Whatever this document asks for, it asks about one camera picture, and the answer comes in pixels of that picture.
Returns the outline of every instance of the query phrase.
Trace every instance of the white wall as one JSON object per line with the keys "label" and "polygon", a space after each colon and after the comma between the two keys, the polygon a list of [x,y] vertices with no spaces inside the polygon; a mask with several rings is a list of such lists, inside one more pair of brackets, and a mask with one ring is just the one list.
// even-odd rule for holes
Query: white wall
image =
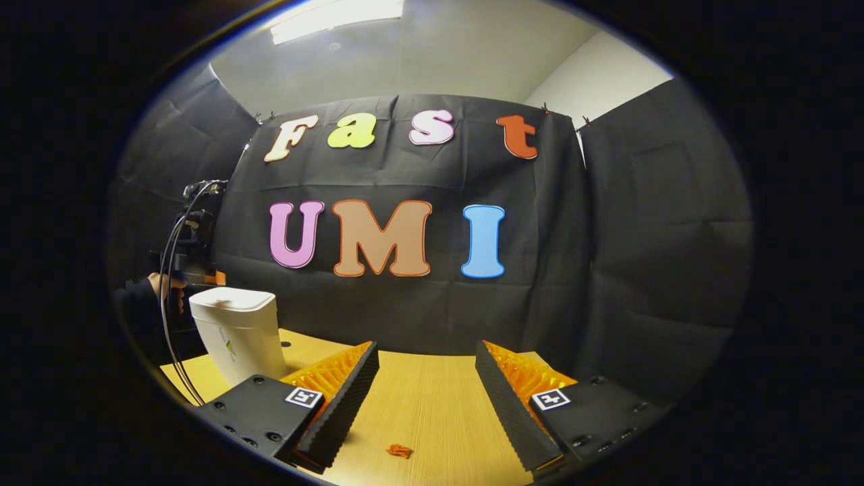
{"label": "white wall", "polygon": [[674,76],[622,41],[598,32],[550,74],[524,102],[569,115],[576,128],[582,116],[595,119]]}

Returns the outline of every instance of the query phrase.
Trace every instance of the person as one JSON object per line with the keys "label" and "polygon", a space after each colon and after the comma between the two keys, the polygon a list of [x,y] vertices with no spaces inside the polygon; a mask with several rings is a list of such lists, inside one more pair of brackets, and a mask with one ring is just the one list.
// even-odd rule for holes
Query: person
{"label": "person", "polygon": [[[171,324],[170,314],[173,314],[175,309],[179,315],[183,315],[183,289],[186,288],[187,283],[177,277],[168,281],[168,275],[162,275],[161,280],[163,300],[170,289],[177,289],[177,298],[171,299],[172,303],[177,302],[177,307],[174,308],[172,305],[172,309],[165,310],[169,314],[168,322]],[[160,274],[154,272],[137,282],[127,281],[125,287],[115,290],[112,296],[118,316],[125,321],[136,345],[155,367],[172,362],[162,325],[162,310],[157,298],[159,282]],[[194,324],[187,325],[186,329],[179,329],[179,332],[176,327],[177,324],[174,324],[171,328],[174,331],[171,333],[171,342],[178,360],[206,354],[204,343]]]}

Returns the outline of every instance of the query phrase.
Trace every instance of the wooden table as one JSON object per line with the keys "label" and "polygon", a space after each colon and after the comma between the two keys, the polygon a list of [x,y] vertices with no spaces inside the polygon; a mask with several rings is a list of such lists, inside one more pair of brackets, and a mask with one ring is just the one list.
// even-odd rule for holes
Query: wooden table
{"label": "wooden table", "polygon": [[[279,330],[290,371],[304,368],[350,346]],[[543,362],[536,353],[523,353]],[[317,475],[330,483],[495,484],[531,483],[504,433],[474,369],[474,356],[409,355],[378,351],[380,369],[334,465]],[[183,362],[204,401],[230,387],[209,355]],[[171,365],[163,373],[186,395]],[[409,459],[386,452],[410,447]]]}

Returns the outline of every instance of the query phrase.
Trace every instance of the screw hole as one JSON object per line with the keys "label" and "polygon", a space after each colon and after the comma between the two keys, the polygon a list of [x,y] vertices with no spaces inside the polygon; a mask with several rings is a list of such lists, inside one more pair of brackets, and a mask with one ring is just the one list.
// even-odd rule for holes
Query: screw hole
{"label": "screw hole", "polygon": [[581,435],[573,441],[573,446],[574,447],[582,447],[583,445],[585,445],[589,442],[591,442],[591,436],[590,435]]}

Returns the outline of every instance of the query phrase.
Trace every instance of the hand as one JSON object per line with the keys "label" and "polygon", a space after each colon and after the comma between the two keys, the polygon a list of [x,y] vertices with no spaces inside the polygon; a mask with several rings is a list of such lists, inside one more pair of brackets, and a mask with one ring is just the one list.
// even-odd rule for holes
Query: hand
{"label": "hand", "polygon": [[[153,287],[153,293],[157,296],[159,295],[159,273],[151,273],[147,279],[150,281],[150,286]],[[168,295],[168,289],[182,289],[186,286],[186,282],[179,278],[171,278],[171,284],[168,285],[168,275],[162,275],[162,300],[165,300],[165,297]],[[180,307],[180,313],[183,313],[183,291],[177,292],[180,297],[177,299],[177,303]]]}

